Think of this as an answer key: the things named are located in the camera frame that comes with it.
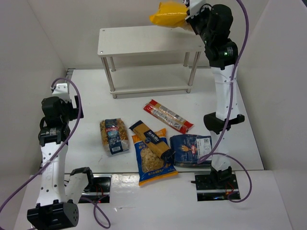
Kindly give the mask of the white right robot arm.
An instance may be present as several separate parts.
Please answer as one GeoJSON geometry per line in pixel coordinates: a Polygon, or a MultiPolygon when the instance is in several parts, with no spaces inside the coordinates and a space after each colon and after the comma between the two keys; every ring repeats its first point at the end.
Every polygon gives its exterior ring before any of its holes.
{"type": "Polygon", "coordinates": [[[231,9],[223,4],[210,5],[204,0],[186,0],[186,22],[199,35],[205,46],[215,81],[216,111],[204,116],[205,127],[209,130],[213,149],[210,154],[212,186],[222,188],[231,179],[232,168],[223,147],[224,135],[232,125],[244,122],[236,100],[236,66],[238,48],[229,38],[233,23],[231,9]]]}

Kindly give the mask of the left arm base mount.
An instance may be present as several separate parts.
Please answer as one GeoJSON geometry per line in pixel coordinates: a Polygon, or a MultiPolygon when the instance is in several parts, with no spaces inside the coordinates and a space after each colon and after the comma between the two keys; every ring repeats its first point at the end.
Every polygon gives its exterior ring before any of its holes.
{"type": "Polygon", "coordinates": [[[94,185],[88,185],[85,188],[82,193],[82,197],[86,197],[94,202],[103,197],[99,203],[109,203],[111,175],[95,173],[93,183],[94,185]]]}

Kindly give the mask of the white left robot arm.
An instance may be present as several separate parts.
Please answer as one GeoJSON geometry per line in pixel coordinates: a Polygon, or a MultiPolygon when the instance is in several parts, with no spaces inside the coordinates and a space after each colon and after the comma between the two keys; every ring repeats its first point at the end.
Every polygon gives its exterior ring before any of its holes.
{"type": "Polygon", "coordinates": [[[61,230],[76,227],[77,204],[84,189],[93,183],[90,168],[74,169],[64,182],[69,122],[77,119],[78,108],[57,96],[42,100],[44,117],[38,135],[43,167],[41,187],[35,208],[27,211],[27,220],[38,230],[61,230]]]}

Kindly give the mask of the yellow macaroni pasta bag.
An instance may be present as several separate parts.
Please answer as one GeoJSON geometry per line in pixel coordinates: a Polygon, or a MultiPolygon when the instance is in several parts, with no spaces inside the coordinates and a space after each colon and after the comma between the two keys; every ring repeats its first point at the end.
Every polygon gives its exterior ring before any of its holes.
{"type": "Polygon", "coordinates": [[[149,16],[151,23],[168,28],[182,28],[192,31],[191,26],[186,22],[187,7],[184,3],[174,1],[160,2],[158,10],[149,16]]]}

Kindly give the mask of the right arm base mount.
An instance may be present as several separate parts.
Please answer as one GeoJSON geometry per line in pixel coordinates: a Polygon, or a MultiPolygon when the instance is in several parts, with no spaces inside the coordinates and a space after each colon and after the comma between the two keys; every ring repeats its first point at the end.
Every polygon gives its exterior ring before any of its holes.
{"type": "Polygon", "coordinates": [[[197,201],[240,200],[236,175],[229,166],[226,170],[195,173],[191,181],[196,186],[197,201]]]}

